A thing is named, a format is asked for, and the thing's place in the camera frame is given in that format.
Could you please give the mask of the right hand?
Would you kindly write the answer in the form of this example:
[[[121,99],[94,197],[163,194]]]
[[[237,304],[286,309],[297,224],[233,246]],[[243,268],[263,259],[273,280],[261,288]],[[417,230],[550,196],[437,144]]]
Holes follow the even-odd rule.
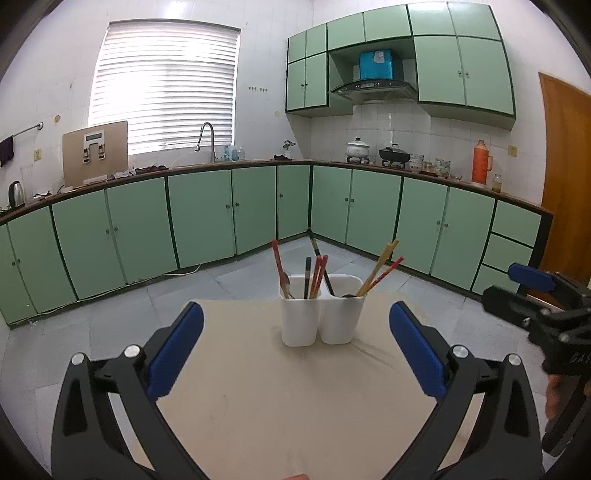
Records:
[[[560,387],[563,377],[560,375],[550,375],[546,389],[545,413],[548,420],[554,419],[559,412],[561,393]]]

